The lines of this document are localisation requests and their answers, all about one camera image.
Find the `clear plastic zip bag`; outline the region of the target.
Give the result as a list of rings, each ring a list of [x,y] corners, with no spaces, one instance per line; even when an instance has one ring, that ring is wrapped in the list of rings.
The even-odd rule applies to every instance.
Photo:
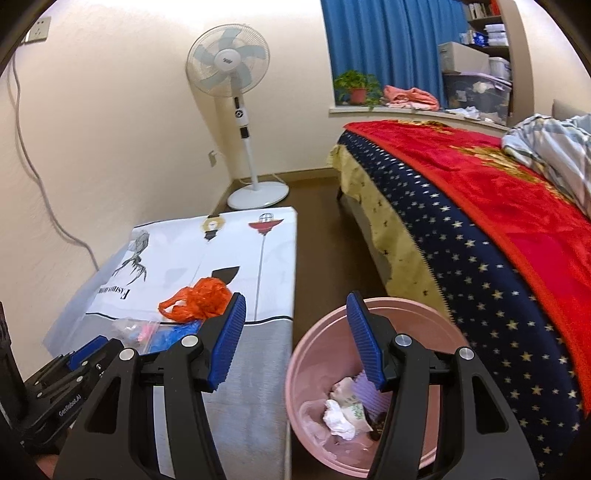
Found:
[[[112,321],[113,337],[120,340],[124,347],[135,349],[140,355],[148,353],[158,329],[159,323],[155,321],[132,318]]]

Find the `white paper wrapper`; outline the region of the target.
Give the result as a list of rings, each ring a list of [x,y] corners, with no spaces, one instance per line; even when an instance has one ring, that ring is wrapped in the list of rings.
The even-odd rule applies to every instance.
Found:
[[[351,377],[343,378],[338,383],[335,383],[329,393],[329,399],[339,403],[346,419],[355,426],[356,435],[372,431],[372,427],[366,418],[365,408],[363,408],[362,403],[353,392],[353,379]]]

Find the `orange plastic bag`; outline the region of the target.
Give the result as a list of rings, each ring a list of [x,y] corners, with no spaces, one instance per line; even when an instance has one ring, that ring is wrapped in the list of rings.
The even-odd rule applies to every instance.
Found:
[[[231,292],[224,282],[205,277],[190,287],[180,289],[169,299],[158,304],[159,313],[176,323],[206,321],[221,316],[231,300]]]

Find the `black floral scrunchie cloth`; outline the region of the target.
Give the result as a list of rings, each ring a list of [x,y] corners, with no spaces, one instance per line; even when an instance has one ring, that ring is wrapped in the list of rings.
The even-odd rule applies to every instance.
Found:
[[[369,435],[370,438],[374,439],[375,441],[380,440],[387,420],[387,413],[381,412],[376,418],[370,421],[370,426],[372,427],[372,431],[370,431]]]

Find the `small white tissue ball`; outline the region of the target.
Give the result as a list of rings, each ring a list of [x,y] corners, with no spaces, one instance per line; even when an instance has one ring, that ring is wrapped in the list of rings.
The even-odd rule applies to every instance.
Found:
[[[325,400],[325,412],[322,415],[325,426],[329,428],[332,436],[338,436],[342,440],[351,441],[356,436],[356,428],[342,411],[339,403],[332,399]]]

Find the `pink trash bin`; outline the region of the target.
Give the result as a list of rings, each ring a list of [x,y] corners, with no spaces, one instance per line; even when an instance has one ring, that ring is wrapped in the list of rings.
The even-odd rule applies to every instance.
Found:
[[[392,297],[365,301],[424,347],[453,353],[467,344],[460,330],[436,310]],[[287,367],[286,402],[291,429],[312,456],[332,470],[365,479],[369,474],[392,396],[366,376],[346,320],[346,308],[325,315],[294,349]]]

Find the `yellow star bed sheet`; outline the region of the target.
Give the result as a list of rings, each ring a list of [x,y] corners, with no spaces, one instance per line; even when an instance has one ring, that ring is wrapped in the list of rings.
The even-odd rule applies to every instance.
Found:
[[[359,226],[388,295],[427,305],[452,321],[426,259],[369,174],[342,145],[332,148],[328,162],[338,171],[342,205]]]

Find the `navy star bed cover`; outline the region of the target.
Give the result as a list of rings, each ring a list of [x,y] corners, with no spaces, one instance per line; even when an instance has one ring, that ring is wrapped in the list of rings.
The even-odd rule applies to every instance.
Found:
[[[353,155],[427,262],[454,323],[514,412],[543,477],[584,423],[579,382],[558,328],[504,253],[440,188],[403,160],[346,131]]]

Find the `red floral blanket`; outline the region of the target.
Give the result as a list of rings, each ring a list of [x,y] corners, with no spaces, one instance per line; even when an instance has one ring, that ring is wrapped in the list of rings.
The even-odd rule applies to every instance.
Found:
[[[590,224],[500,141],[439,122],[349,123],[446,193],[504,253],[558,328],[590,400]]]

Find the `pink folded cloth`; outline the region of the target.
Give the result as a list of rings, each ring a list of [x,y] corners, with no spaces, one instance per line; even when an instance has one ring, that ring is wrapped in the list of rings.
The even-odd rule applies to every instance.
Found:
[[[439,111],[440,103],[431,93],[413,87],[405,90],[391,85],[384,88],[386,105],[398,109]]]

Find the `potted green plant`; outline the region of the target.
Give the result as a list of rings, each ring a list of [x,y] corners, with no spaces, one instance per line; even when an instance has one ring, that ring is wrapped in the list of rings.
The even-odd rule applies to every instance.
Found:
[[[335,102],[338,105],[365,106],[372,110],[381,104],[383,90],[373,74],[348,70],[334,79]]]

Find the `plaid blue grey duvet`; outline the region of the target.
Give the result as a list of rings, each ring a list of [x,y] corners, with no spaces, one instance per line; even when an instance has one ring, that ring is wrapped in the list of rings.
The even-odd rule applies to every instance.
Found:
[[[503,152],[543,176],[590,217],[590,115],[535,114],[502,138]]]

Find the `grey cardboard box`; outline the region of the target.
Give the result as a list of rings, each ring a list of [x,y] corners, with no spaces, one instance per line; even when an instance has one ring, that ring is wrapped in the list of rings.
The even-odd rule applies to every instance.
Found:
[[[489,56],[469,46],[446,42],[438,45],[443,73],[490,74]]]

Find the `white plastic container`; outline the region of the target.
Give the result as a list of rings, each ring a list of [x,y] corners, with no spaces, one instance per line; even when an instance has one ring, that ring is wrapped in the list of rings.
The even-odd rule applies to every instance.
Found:
[[[490,74],[504,81],[512,81],[512,69],[509,60],[502,57],[489,58]]]

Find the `wooden bookshelf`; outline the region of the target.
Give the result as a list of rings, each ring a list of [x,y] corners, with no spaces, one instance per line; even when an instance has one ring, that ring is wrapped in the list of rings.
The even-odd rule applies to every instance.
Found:
[[[463,1],[470,43],[490,57],[502,57],[511,64],[512,94],[507,125],[513,126],[535,112],[534,79],[531,55],[525,28],[514,1]],[[505,45],[478,46],[472,38],[474,32],[486,35],[485,27],[492,24],[505,26]]]

